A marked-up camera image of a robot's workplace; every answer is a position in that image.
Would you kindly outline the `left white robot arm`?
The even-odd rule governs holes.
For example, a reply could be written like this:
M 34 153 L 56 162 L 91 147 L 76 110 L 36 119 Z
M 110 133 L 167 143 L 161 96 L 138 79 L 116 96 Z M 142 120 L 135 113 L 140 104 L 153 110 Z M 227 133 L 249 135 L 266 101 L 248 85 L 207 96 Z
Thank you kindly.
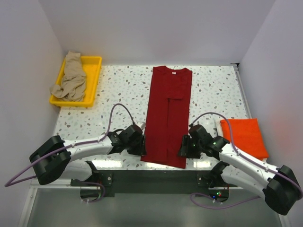
M 126 150 L 131 155 L 144 156 L 145 124 L 139 122 L 124 130 L 111 131 L 102 137 L 86 140 L 63 140 L 52 136 L 29 158 L 40 185 L 47 185 L 59 178 L 83 181 L 94 185 L 97 172 L 91 164 L 80 160 L 99 155 L 111 155 Z

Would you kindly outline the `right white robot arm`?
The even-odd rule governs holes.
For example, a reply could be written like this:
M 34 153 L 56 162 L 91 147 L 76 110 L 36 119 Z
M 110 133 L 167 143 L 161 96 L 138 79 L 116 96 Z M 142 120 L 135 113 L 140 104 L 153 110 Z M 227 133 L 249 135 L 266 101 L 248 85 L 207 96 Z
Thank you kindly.
M 195 125 L 181 140 L 180 157 L 215 159 L 215 165 L 201 180 L 209 188 L 232 184 L 263 198 L 276 213 L 286 215 L 302 199 L 302 189 L 288 166 L 261 161 L 222 137 L 212 137 L 202 125 Z

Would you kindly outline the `dark red t shirt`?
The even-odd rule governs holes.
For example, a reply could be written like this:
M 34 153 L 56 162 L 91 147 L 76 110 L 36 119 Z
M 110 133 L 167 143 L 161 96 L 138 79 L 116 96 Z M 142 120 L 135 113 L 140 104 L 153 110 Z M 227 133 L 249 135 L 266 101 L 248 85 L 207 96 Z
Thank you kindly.
M 184 169 L 178 156 L 182 137 L 188 133 L 192 71 L 153 68 L 146 116 L 145 149 L 141 161 Z

